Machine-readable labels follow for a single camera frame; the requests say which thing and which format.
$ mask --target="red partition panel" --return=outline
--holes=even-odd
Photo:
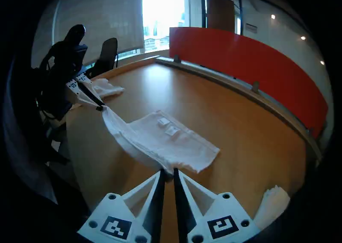
[[[290,110],[317,137],[328,106],[309,76],[291,59],[259,41],[229,31],[170,28],[170,57],[226,73],[249,84]]]

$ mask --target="office chair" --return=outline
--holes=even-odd
[[[85,72],[85,75],[88,78],[93,78],[106,71],[112,70],[116,57],[116,67],[118,67],[118,40],[116,38],[110,38],[104,41],[99,59],[95,62],[94,67]]]

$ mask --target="table surface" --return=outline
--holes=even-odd
[[[160,64],[109,81],[125,91],[104,102],[127,123],[163,110],[220,148],[214,162],[199,174],[182,171],[214,193],[233,193],[251,218],[267,189],[278,185],[291,196],[302,186],[304,141],[238,93]],[[71,161],[91,210],[108,192],[122,195],[156,172],[121,149],[95,109],[70,110],[66,121]],[[165,185],[161,242],[178,242],[173,182]]]

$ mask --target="roller blind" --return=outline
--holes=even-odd
[[[109,38],[118,39],[118,53],[144,47],[142,0],[59,0],[57,7],[54,41],[83,24],[86,33],[81,44],[88,46],[84,64],[98,59],[102,43]]]

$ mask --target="chair backrest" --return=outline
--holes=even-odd
[[[115,57],[118,52],[118,40],[110,38],[102,44],[102,50],[95,67],[101,67],[101,70],[111,70],[114,68]]]

